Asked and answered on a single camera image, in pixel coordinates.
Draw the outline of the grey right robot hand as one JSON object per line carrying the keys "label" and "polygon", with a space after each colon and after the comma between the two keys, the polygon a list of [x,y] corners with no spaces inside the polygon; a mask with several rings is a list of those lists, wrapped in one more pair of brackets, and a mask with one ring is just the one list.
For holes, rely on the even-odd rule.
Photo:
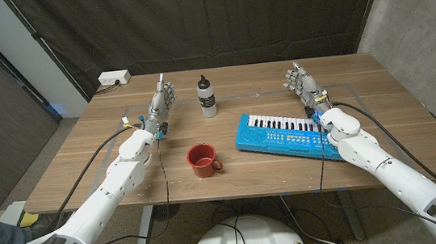
{"label": "grey right robot hand", "polygon": [[293,62],[293,69],[289,69],[285,76],[287,81],[283,86],[300,97],[307,114],[322,114],[332,107],[326,89],[319,86],[298,61]]}

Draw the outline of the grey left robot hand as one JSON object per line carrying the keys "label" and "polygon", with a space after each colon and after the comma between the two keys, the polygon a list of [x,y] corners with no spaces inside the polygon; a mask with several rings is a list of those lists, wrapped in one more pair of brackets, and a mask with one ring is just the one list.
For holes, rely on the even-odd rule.
{"label": "grey left robot hand", "polygon": [[160,74],[156,92],[148,105],[147,116],[144,119],[144,130],[155,134],[163,124],[166,124],[172,104],[176,100],[174,85],[165,82],[164,74]]}

